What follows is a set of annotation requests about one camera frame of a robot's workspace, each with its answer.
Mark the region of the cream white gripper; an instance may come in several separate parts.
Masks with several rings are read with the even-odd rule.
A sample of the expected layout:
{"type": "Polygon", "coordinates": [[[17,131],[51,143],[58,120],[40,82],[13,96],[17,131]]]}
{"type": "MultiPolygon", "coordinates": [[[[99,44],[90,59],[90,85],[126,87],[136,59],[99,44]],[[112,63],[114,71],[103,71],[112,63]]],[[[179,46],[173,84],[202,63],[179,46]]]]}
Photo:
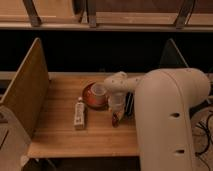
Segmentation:
{"type": "Polygon", "coordinates": [[[125,93],[112,93],[109,96],[108,104],[112,111],[120,111],[124,108],[126,94],[125,93]]]}

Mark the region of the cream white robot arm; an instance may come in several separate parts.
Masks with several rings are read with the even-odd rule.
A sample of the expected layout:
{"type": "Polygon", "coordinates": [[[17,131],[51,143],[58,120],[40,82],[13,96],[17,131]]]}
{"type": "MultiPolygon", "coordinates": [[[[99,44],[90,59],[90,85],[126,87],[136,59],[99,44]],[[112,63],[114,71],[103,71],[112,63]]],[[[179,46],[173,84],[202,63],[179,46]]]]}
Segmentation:
{"type": "Polygon", "coordinates": [[[141,171],[196,171],[189,111],[204,102],[210,81],[199,69],[167,68],[142,76],[118,72],[104,80],[113,101],[134,94],[141,171]]]}

